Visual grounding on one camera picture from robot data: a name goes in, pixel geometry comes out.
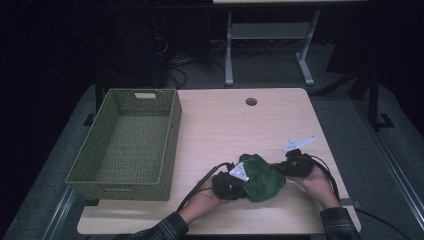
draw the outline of green fabric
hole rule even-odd
[[[252,202],[262,202],[276,196],[286,183],[285,176],[258,154],[243,154],[240,156],[240,162],[243,162],[249,177],[244,188]]]

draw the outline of white table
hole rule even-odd
[[[128,234],[150,228],[175,211],[213,166],[238,162],[257,153],[269,163],[285,160],[290,139],[315,135],[302,151],[322,158],[349,198],[309,97],[303,89],[180,90],[183,114],[169,201],[100,200],[86,206],[78,224],[82,234]],[[248,106],[246,99],[257,100]],[[358,228],[352,206],[346,206]],[[265,202],[239,199],[220,206],[190,225],[189,234],[317,234],[323,233],[320,206],[303,189],[288,182]]]

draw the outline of shirt sleeve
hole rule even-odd
[[[131,235],[130,240],[177,240],[188,232],[188,226],[180,214],[174,212],[154,227]]]
[[[349,212],[346,208],[328,208],[320,213],[324,231],[329,240],[359,240],[361,239],[356,230]]]

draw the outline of green wicker basket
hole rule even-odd
[[[176,90],[110,89],[66,183],[87,199],[169,200],[181,114]]]

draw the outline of table leg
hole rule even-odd
[[[306,54],[308,53],[309,46],[311,45],[312,37],[314,36],[315,27],[317,25],[318,17],[320,11],[315,11],[312,20],[309,24],[308,30],[305,36],[305,45],[302,52],[296,53],[297,62],[299,63],[300,70],[302,71],[303,78],[305,79],[306,85],[314,85],[314,80],[312,79],[311,72],[309,71],[308,65],[305,62]]]
[[[228,13],[227,22],[227,55],[225,56],[225,85],[233,86],[233,64],[231,62],[231,12]]]

